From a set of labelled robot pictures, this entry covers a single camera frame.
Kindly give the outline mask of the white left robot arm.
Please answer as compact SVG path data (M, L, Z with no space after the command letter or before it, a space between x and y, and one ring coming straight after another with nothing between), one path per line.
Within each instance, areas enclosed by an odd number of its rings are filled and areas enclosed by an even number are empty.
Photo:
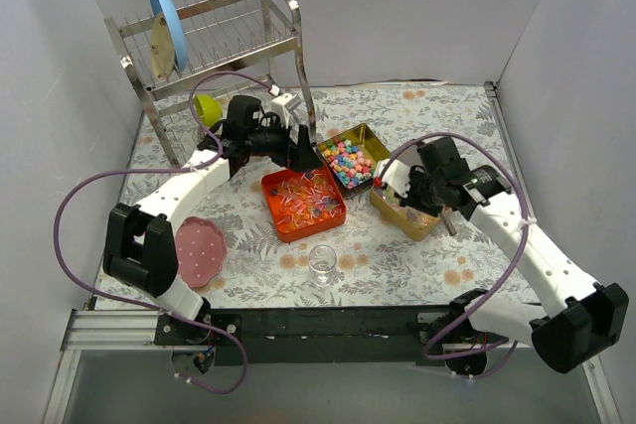
M322 162L305 124L291 124L291 106L299 97L281 93L264 108L259 98L234 96L225 118L207 129L178 174L133 206L116 205L106 231L103 270L151 299L154 305L181 316L177 332L192 345L212 330L202 314L205 300L180 276L175 235L185 219L211 191L229 181L252 157L267 157L296 173Z

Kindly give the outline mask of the orange lollipop tray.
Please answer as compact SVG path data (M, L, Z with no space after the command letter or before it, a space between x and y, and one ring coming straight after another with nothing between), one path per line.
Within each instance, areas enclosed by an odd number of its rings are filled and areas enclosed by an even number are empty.
M326 167L306 173L284 169L265 175L261 188L278 238L291 243L345 222L347 208Z

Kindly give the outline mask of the metal scoop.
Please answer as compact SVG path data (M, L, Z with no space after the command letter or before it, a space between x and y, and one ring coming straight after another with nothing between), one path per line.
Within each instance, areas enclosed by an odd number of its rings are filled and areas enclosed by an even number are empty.
M448 234L450 236L455 236L457 234L457 230L455 225L453 224L451 217L446 211L442 211L440 213L441 221L443 222Z

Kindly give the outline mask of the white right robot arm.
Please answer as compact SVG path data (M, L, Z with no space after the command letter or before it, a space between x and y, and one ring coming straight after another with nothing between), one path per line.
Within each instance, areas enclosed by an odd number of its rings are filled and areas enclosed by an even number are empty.
M552 370L568 373L615 345L629 297L617 283L603 285L581 270L541 229L512 174L478 146L488 164L471 168L455 145L456 133L429 133L407 141L373 174L400 204L429 215L459 212L506 255L510 263L487 290L450 303L442 328L426 339L430 360L451 360L438 347L453 335L472 342L481 334L497 343L532 347Z

